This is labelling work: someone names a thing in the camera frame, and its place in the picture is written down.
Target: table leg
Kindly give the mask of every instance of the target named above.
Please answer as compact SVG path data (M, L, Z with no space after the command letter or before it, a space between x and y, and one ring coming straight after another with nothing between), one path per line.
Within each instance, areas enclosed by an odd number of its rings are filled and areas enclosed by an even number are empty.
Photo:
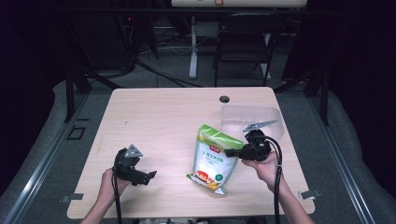
M196 23L195 17L191 17L191 63L190 63L190 78L197 78L197 39L195 33Z

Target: wire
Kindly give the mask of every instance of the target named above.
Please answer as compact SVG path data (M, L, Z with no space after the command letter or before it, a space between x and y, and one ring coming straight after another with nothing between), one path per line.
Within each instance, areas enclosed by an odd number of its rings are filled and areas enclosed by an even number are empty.
M155 35L156 35L156 37L160 37L160 36L161 36L161 37L168 37L168 36L171 36L171 37L170 37L170 40L180 37L180 35L175 34L175 28L174 28L174 27L172 27L172 28L167 28L167 29L165 29L165 31L164 31L162 34L156 33Z
M129 65L125 69L121 70L119 73L109 74L109 75L101 75L101 77L105 77L107 79L115 78L115 77L123 77L130 74L134 71L134 65Z
M114 189L114 197L116 198L116 207L117 207L117 218L119 224L122 224L122 214L121 214L121 206L120 206L120 193L119 193L119 184L117 183L117 164L114 161L113 166L113 176L111 176L111 184Z
M136 64L141 66L141 67L143 67L143 68L145 68L145 69L147 69L148 71L154 73L157 76L164 77L164 78L176 83L180 87L185 87L181 83L192 85L194 87L202 87L200 85L197 85L197 84L194 84L194 83L190 83L190 82L184 81L184 80L182 80L180 78L174 77L172 75L165 74L164 72L161 72L161 71L159 71L159 70L157 70L157 69L155 69L155 68L153 68L153 67L151 67L151 66L149 66L149 65L147 65L145 63L142 63L139 60L137 60Z
M279 184L280 177L282 176L282 150L280 149L277 141L267 136L268 142L272 145L272 147L276 150L276 158L277 158L277 170L276 170L276 180L275 180L275 189L274 189L274 209L275 209L275 222L276 224L280 223L280 215L279 215Z
M188 53L188 52L190 52L190 51L192 50L192 46L187 46L187 47L174 47L174 46L172 46L171 44L166 44L166 45L169 46L169 48L170 48L174 53L179 54L179 55L186 54L186 53ZM188 49L185 50L185 51L183 51L183 52L179 52L179 51L175 50L176 48L178 48L178 49L180 49L180 48L188 48Z

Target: wooden table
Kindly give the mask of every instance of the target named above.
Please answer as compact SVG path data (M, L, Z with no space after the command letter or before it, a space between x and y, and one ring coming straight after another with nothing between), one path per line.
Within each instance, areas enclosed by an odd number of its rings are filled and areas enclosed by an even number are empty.
M186 177L192 170L199 127L207 124L221 128L219 98L222 95L229 96L233 104L279 108L273 90L265 87L113 91L75 191L84 196L70 203L67 215L84 218L95 202L103 171L113 166L120 149L131 144L144 154L136 169L158 173L147 186L131 185L124 191L120 198L123 217L273 214L273 193L252 168L240 161L225 185L228 191L225 195L215 194ZM283 152L284 176L298 197L298 191L306 191L308 187L286 124L281 122L284 134L278 143ZM307 213L314 212L312 201L299 200ZM114 204L106 217L116 216Z

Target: snack bag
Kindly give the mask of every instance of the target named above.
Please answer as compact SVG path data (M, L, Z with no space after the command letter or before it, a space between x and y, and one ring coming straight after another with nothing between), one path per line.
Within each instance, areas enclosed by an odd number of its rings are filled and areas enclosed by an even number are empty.
M223 185L233 173L238 159L226 157L224 149L241 149L243 145L243 142L204 124L197 134L193 173L187 177L215 193L225 194Z

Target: red logo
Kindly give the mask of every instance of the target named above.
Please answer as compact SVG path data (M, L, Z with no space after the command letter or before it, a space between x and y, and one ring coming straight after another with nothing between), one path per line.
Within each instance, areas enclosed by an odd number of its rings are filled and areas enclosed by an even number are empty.
M212 151L214 151L214 152L217 152L217 153L220 153L220 152L221 152L220 149L218 149L217 147L214 147L214 146L210 146L210 150L212 150Z

